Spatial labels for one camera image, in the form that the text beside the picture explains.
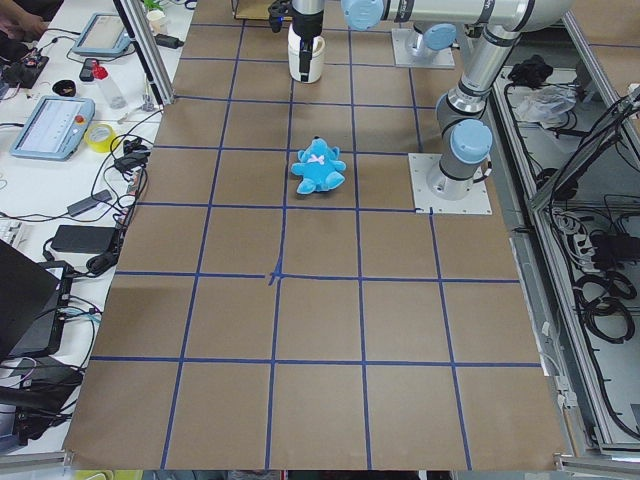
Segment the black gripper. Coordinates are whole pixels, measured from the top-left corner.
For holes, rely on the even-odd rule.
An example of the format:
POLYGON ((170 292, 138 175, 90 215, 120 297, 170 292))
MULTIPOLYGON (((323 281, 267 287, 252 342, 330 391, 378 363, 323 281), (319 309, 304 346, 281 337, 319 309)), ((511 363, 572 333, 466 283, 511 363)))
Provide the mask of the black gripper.
POLYGON ((299 72, 309 73, 312 60, 312 39, 321 35, 324 19, 324 0, 293 0, 293 30, 299 42, 299 72))

